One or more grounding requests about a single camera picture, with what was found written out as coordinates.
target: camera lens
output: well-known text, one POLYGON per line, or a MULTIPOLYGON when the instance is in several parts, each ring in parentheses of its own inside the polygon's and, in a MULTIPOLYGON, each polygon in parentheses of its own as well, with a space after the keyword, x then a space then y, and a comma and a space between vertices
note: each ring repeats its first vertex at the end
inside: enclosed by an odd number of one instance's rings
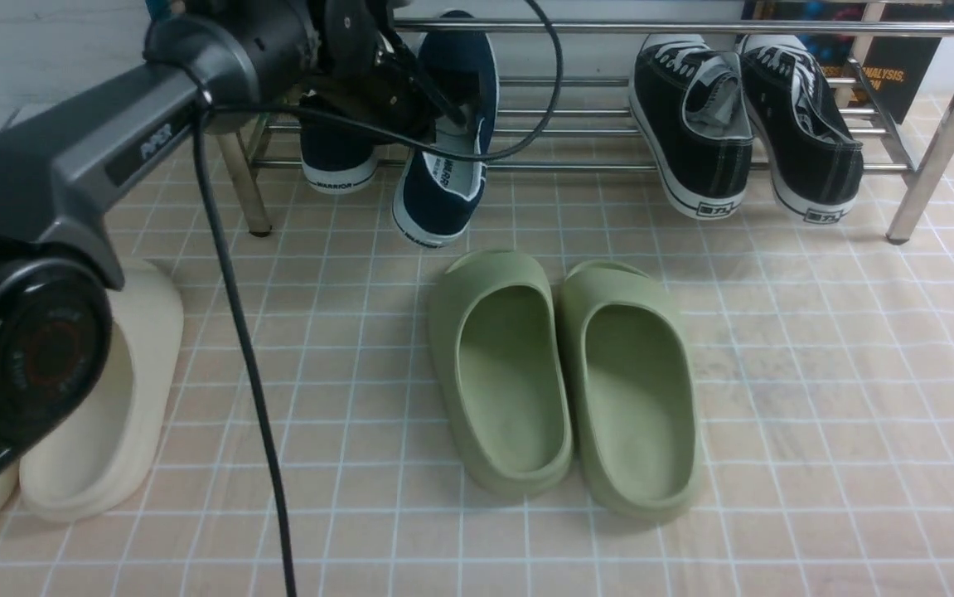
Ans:
POLYGON ((63 280, 25 289, 26 308, 0 320, 0 417, 55 419, 93 385, 105 340, 94 303, 63 280))

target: shoe rack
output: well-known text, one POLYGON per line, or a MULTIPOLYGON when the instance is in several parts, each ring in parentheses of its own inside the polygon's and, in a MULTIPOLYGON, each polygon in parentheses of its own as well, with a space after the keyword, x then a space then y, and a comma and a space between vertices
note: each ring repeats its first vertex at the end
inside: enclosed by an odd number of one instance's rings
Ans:
MULTIPOLYGON (((700 33, 700 34, 844 34, 855 35, 856 44, 853 56, 845 65, 843 75, 829 79, 832 87, 840 88, 838 98, 847 98, 852 90, 867 91, 871 101, 859 107, 843 107, 841 113, 847 120, 860 121, 861 125, 851 129, 852 135, 860 141, 878 139, 884 143, 889 160, 866 163, 864 174, 894 175, 903 177, 908 190, 904 193, 900 207, 893 222, 889 224, 886 238, 894 245, 908 242, 919 222, 925 207, 937 184, 942 180, 949 160, 954 154, 954 95, 944 110, 942 122, 932 136, 924 151, 915 151, 908 141, 901 139, 893 118, 887 116, 879 105, 878 97, 864 76, 863 54, 869 41, 874 37, 954 37, 954 20, 951 22, 879 22, 881 5, 903 2, 904 0, 872 0, 860 22, 799 22, 799 20, 749 20, 749 22, 640 22, 640 20, 559 20, 555 26, 563 36, 575 34, 651 34, 651 33, 700 33)), ((908 0, 908 3, 953 3, 954 0, 908 0)), ((488 33, 544 33, 544 28, 534 19, 440 19, 409 18, 398 19, 397 27, 401 31, 485 31, 488 33)), ((503 87, 550 87, 553 78, 526 76, 525 78, 503 78, 503 87)), ((567 87, 627 87, 627 78, 591 78, 591 76, 569 76, 564 80, 567 87)), ((621 103, 625 99, 621 94, 621 103)), ((540 117, 544 106, 500 106, 502 120, 515 117, 540 117)), ((639 135, 636 126, 614 125, 612 128, 569 128, 561 125, 570 119, 623 119, 631 116, 627 107, 620 109, 560 109, 554 122, 544 131, 544 136, 559 138, 607 138, 639 135)), ((503 137, 517 137, 526 131, 500 128, 496 130, 503 137)), ((256 177, 262 169, 298 169, 299 158, 281 158, 268 155, 269 139, 272 135, 295 135, 299 125, 295 121, 277 121, 268 116, 257 118, 252 133, 245 138, 242 133, 233 133, 219 137, 223 159, 234 182, 235 191, 241 203, 242 212, 248 221, 253 235, 268 235, 271 224, 267 218, 264 204, 256 185, 256 177)), ((382 167, 401 167, 404 160, 382 159, 382 167)), ((533 162, 533 160, 504 160, 489 163, 492 170, 538 171, 538 172, 619 172, 652 171, 656 166, 650 160, 635 162, 533 162)), ((753 169, 766 169, 767 163, 754 163, 753 169)))

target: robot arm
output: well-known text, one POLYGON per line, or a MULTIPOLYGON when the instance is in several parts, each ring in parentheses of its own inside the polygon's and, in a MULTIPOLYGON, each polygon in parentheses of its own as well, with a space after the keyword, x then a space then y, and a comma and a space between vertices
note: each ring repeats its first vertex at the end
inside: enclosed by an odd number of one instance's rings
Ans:
MULTIPOLYGON (((105 212, 207 105, 272 101, 315 71, 325 30, 336 32, 332 46, 346 50, 352 37, 359 48, 334 68, 373 65, 370 37, 382 36, 367 17, 386 8, 366 3, 379 1, 194 2, 152 27, 146 64, 0 133, 0 471, 100 377, 112 328, 105 289, 124 282, 105 212), (345 17, 363 27, 341 27, 345 17)), ((245 119, 219 114, 209 129, 245 119)))

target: beige floor tile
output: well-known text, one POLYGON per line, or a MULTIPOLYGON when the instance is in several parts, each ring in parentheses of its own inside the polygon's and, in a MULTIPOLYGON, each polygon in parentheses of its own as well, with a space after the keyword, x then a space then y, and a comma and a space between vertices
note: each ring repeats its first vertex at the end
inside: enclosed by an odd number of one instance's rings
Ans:
MULTIPOLYGON (((615 94, 567 101, 623 105, 615 94)), ((944 105, 920 97, 905 131, 928 139, 944 105)), ((298 143, 273 150, 298 155, 298 143)), ((640 139, 544 140, 525 155, 648 158, 640 139)), ((954 159, 901 248, 882 239, 897 177, 867 177, 842 226, 810 227, 787 219, 766 173, 750 177, 741 216, 697 224, 656 175, 499 172, 470 231, 432 252, 395 231, 396 172, 348 197, 311 192, 298 171, 262 173, 265 239, 245 234, 221 163, 214 173, 302 594, 954 594, 954 159), (696 509, 651 529, 591 511, 579 466, 527 500, 465 475, 424 314, 443 270, 481 248, 525 250, 554 284, 590 257, 665 280, 685 314, 711 463, 696 509)), ((0 595, 47 579, 49 595, 108 595, 120 570, 122 597, 280 596, 278 565, 249 563, 280 552, 265 527, 271 485, 188 155, 106 226, 120 254, 170 273, 187 314, 157 466, 106 517, 51 525, 22 506, 0 517, 0 595)))

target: black canvas sneaker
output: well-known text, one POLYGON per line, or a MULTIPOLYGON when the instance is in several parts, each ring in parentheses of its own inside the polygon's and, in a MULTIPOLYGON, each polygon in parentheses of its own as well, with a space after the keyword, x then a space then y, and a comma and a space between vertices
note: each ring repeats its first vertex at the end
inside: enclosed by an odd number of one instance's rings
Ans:
POLYGON ((749 35, 739 54, 746 112, 768 149, 776 197, 806 222, 836 223, 855 204, 863 146, 821 68, 792 35, 749 35))
MULTIPOLYGON (((339 114, 321 95, 306 95, 299 105, 339 114)), ((377 156, 368 138, 332 124, 302 121, 299 151, 303 156, 303 177, 317 192, 345 194, 358 192, 374 180, 377 156)))
POLYGON ((738 56, 712 51, 700 35, 651 35, 628 98, 670 204, 699 220, 733 214, 753 156, 738 56))
MULTIPOLYGON (((472 18, 464 11, 443 16, 472 18)), ((446 116, 436 119, 434 146, 455 153, 487 154, 499 110, 499 70, 491 39, 478 31, 433 31, 421 39, 417 60, 466 116, 465 126, 446 116)), ((417 245, 430 249, 450 245, 469 226, 485 182, 485 163, 412 151, 392 204, 396 225, 417 245)))

